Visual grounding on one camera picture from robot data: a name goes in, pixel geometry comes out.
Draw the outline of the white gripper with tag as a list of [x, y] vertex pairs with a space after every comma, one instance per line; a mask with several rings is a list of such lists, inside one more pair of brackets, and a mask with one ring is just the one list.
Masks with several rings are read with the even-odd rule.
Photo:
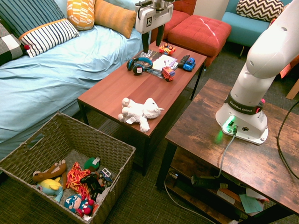
[[173, 14], [173, 1], [140, 1], [135, 3], [136, 23], [135, 28], [142, 34], [142, 46], [144, 53], [148, 53], [151, 30], [157, 28], [156, 46], [164, 36], [165, 24]]

